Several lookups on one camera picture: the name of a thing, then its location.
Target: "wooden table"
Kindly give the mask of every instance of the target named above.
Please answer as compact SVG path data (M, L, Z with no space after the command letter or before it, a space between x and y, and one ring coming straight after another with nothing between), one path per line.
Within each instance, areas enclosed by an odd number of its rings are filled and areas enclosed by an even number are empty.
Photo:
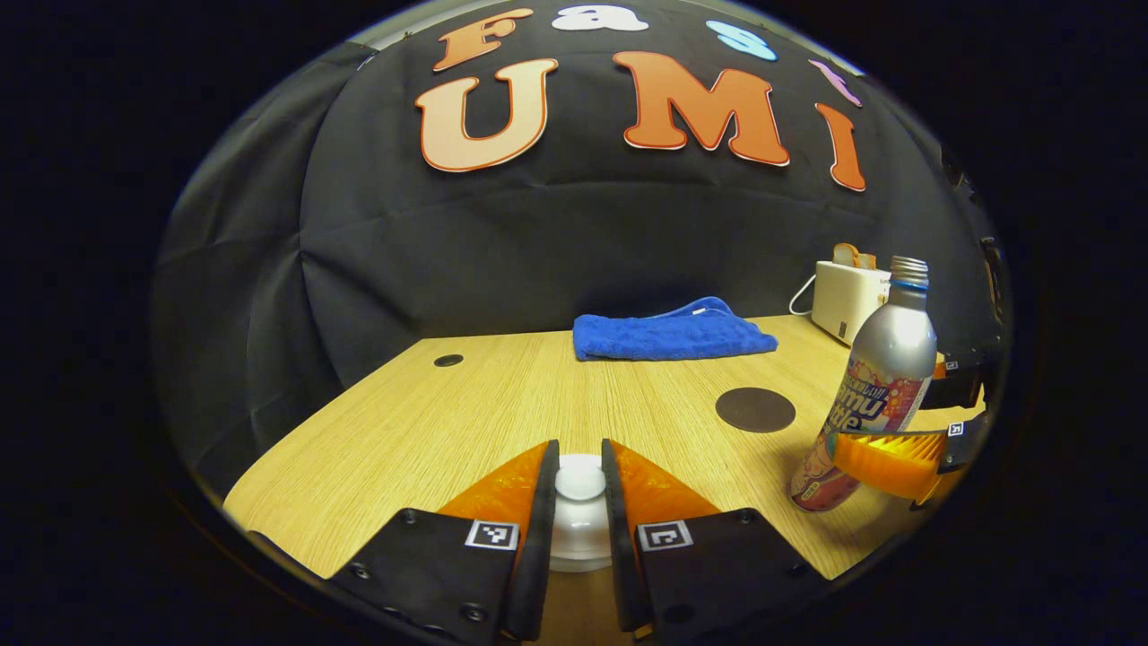
M870 488L819 515L789 500L786 483L824 422L850 351L804 316L750 320L777 338L775 352L579 363L569 332L424 340L280 441L224 508L329 577L403 507L436 511L538 443L557 438L564 454L598 454L610 438L723 511L757 508L836 577L921 515ZM464 361L435 367L447 355ZM773 434L730 427L714 403L742 387L785 396L797 419ZM940 429L982 410L922 411L910 429Z

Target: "bottle cap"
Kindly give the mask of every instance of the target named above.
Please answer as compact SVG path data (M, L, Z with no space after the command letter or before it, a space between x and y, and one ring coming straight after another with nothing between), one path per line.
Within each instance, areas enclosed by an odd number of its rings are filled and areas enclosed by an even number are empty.
M585 573L610 566L610 522L602 458L572 453L558 458L550 569Z
M920 290L929 288L929 265L923 259L894 255L890 272L891 285Z

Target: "black fabric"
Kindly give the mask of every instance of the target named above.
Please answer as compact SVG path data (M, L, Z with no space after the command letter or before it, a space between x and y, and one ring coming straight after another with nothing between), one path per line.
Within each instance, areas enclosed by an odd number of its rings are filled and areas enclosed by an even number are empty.
M627 2L650 24L639 32L558 31L568 3L529 6L498 49L440 73L442 34L512 7L451 18L366 62L359 46L335 48L240 119L193 178L156 277L156 364L177 443L220 493L419 338L568 330L580 313L646 316L704 295L742 316L785 313L841 241L884 266L894 252L929 262L943 351L993 333L987 219L946 178L941 145L874 84L684 2ZM730 48L707 20L762 36L778 60ZM706 86L727 68L768 80L790 164L736 157L732 127L705 150L677 115L684 148L627 145L634 81L612 60L623 50L673 56ZM466 127L490 135L509 115L494 73L540 57L559 67L530 149L464 173L422 159L419 94L478 78ZM808 59L837 69L863 108ZM815 102L853 120L864 193L831 179Z
M372 53L340 45L253 106L168 225L152 302L156 388L184 459L220 497L341 392L303 282L298 197L327 107Z

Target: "folded blue towel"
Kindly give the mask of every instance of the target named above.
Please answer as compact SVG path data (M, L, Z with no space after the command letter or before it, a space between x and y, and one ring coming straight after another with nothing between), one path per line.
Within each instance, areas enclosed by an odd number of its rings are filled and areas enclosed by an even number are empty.
M574 319L574 355L579 361L713 359L775 350L776 338L737 317L714 296L646 318L583 313Z

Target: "silver bottle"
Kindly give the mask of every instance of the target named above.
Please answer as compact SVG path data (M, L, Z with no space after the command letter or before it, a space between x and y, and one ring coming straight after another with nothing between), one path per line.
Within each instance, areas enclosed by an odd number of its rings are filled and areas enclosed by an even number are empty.
M889 302L877 308L858 332L846 375L858 378L860 364L877 373L882 383L906 384L913 392L895 392L894 389L893 397L886 398L892 400L886 405L893 404L895 410L886 410L883 412L886 414L878 417L887 420L884 426L868 420L868 415L858 415L860 429L843 427L837 429L840 431L903 433L921 406L937 367L937 333L925 312L929 265L894 255L890 271Z
M860 483L833 466L839 433L903 433L937 366L937 333L925 312L929 266L893 256L889 301L853 340L841 386L813 450L790 481L789 496L806 512L828 512Z

